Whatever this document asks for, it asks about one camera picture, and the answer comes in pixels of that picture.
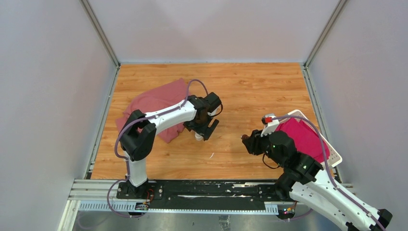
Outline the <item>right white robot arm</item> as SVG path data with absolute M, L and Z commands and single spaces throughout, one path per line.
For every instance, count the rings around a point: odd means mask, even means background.
M 241 140 L 248 153 L 264 154 L 283 168 L 274 186 L 279 200 L 303 203 L 343 231 L 383 231 L 390 224 L 390 211 L 376 209 L 357 198 L 333 179 L 322 164 L 298 151 L 285 132 L 261 136 L 261 131 L 253 130 L 250 136 L 242 135 Z

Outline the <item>white pipe elbow fitting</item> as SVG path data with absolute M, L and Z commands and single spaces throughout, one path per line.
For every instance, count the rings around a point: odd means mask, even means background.
M 195 134 L 195 139 L 196 139 L 197 141 L 201 141 L 201 140 L 203 140 L 203 136 L 201 136 L 201 135 L 199 135 L 198 133 L 196 133 L 196 134 Z

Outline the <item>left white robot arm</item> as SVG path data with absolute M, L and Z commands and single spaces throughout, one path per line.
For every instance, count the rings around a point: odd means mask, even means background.
M 122 157 L 127 163 L 125 180 L 119 184 L 117 197 L 142 199 L 154 195 L 153 186 L 148 183 L 146 157 L 152 151 L 157 134 L 181 124 L 188 131 L 194 131 L 197 141 L 206 141 L 219 123 L 214 117 L 222 110 L 220 98 L 211 92 L 205 97 L 190 95 L 155 112 L 133 111 L 115 142 L 115 149 L 123 150 Z

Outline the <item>brown metal water faucet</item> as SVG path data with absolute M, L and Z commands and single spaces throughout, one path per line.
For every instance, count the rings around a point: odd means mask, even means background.
M 242 140 L 247 140 L 247 139 L 249 139 L 250 137 L 248 136 L 248 135 L 246 135 L 246 134 L 243 134 L 242 136 L 241 136 L 241 139 Z

